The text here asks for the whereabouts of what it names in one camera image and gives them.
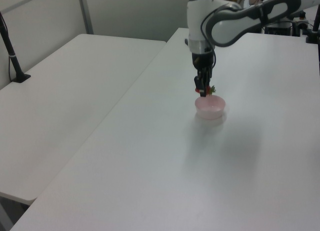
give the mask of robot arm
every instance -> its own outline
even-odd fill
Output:
[[[188,46],[197,69],[196,89],[205,97],[215,63],[215,46],[227,47],[292,13],[320,4],[320,0],[265,0],[242,9],[226,0],[190,0],[187,4]]]

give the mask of black mount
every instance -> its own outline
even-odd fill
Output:
[[[14,48],[11,44],[10,39],[9,39],[9,33],[8,33],[7,26],[6,26],[6,22],[4,20],[4,17],[2,16],[1,12],[0,12],[0,33],[1,33],[4,45],[6,47],[6,50],[8,51],[9,57],[11,59],[12,65],[13,65],[15,73],[16,73],[16,78],[14,78],[12,80],[12,82],[22,83],[25,80],[27,80],[28,78],[30,78],[31,75],[25,74],[21,70],[16,53],[15,53]]]
[[[201,97],[205,97],[208,87],[210,88],[214,61],[213,51],[206,54],[192,54],[192,63],[197,70],[197,76],[194,77],[195,88]]]
[[[318,10],[316,11],[313,28],[308,33],[308,37],[306,37],[305,39],[306,43],[319,44],[319,35],[318,35],[319,25],[320,25],[320,5],[318,6]]]

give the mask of pink bowl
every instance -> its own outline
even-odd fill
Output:
[[[226,102],[222,97],[216,95],[207,95],[198,97],[195,102],[196,113],[203,119],[215,120],[224,113]]]

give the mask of white wall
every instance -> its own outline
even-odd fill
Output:
[[[87,0],[96,35],[168,41],[187,27],[188,0]]]
[[[3,18],[24,72],[78,34],[86,33],[79,0],[32,0]],[[0,89],[8,83],[8,53],[0,38]]]

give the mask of white table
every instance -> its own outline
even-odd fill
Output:
[[[0,196],[31,204],[164,45],[82,34],[3,88]]]
[[[205,121],[186,37],[178,29],[12,231],[319,230],[318,47],[246,34],[216,48],[227,108]]]

